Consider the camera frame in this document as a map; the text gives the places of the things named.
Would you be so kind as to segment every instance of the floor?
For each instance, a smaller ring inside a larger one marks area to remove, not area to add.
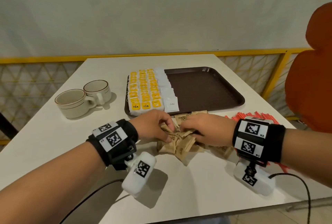
[[[266,210],[230,216],[232,224],[306,224],[308,209],[287,212],[284,209]],[[311,209],[311,224],[332,223],[332,206]]]

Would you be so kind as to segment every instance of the white ceramic mug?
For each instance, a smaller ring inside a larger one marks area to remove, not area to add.
[[[70,89],[62,92],[55,98],[55,103],[67,118],[84,115],[97,105],[93,97],[86,95],[82,89]]]
[[[110,86],[105,80],[94,80],[85,84],[83,90],[87,96],[93,97],[98,105],[103,105],[112,97]]]

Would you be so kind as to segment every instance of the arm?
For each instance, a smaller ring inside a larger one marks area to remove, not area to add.
[[[180,129],[196,129],[197,141],[212,146],[232,146],[236,121],[199,113],[188,116]],[[332,134],[286,129],[281,162],[332,188]]]
[[[152,110],[130,120],[139,138],[170,141],[160,122],[174,130],[171,117]],[[89,142],[58,156],[0,191],[2,224],[59,223],[92,185],[105,164]]]

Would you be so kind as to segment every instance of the white sensor device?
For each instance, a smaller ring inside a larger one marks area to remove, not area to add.
[[[130,171],[122,183],[122,189],[134,198],[138,197],[156,162],[156,158],[145,151],[139,156],[134,153],[132,160],[124,162]]]
[[[254,192],[264,196],[270,195],[276,187],[275,178],[268,178],[270,174],[257,164],[255,164],[256,173],[253,176],[249,175],[246,173],[249,164],[250,161],[240,158],[234,169],[234,177]]]

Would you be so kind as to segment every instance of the tray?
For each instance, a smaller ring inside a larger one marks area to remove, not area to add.
[[[230,109],[244,104],[244,97],[211,67],[165,69],[174,93],[178,98],[179,112]],[[133,117],[128,105],[128,81],[124,112]]]

